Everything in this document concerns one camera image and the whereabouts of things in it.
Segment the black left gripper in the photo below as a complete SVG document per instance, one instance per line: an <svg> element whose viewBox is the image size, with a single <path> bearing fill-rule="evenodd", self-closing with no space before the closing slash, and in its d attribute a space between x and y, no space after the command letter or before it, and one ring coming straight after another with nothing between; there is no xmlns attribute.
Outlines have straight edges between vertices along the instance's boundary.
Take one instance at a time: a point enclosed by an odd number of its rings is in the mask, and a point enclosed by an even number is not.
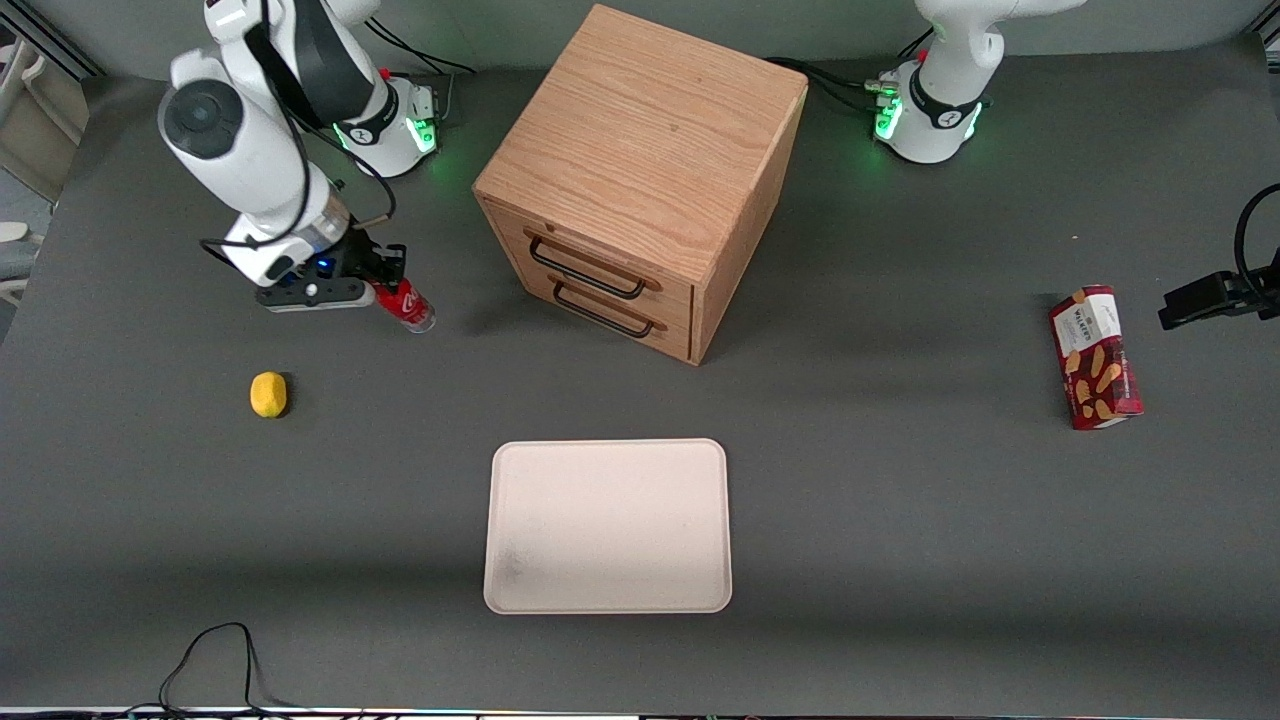
<svg viewBox="0 0 1280 720"><path fill-rule="evenodd" d="M1178 287L1164 296L1158 320L1165 331L1217 316L1239 316L1247 306L1261 320L1279 318L1279 265L1234 272L1215 272Z"/></svg>

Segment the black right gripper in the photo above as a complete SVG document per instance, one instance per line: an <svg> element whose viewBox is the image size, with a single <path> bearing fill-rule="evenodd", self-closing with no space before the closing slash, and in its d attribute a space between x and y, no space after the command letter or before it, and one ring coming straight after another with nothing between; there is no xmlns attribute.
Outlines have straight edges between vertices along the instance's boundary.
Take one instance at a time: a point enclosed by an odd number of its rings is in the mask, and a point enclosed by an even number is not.
<svg viewBox="0 0 1280 720"><path fill-rule="evenodd" d="M333 246L333 261L334 279L362 281L372 302L388 304L393 300L390 290L398 290L404 278L407 247L403 243L380 246L366 231L347 231Z"/></svg>

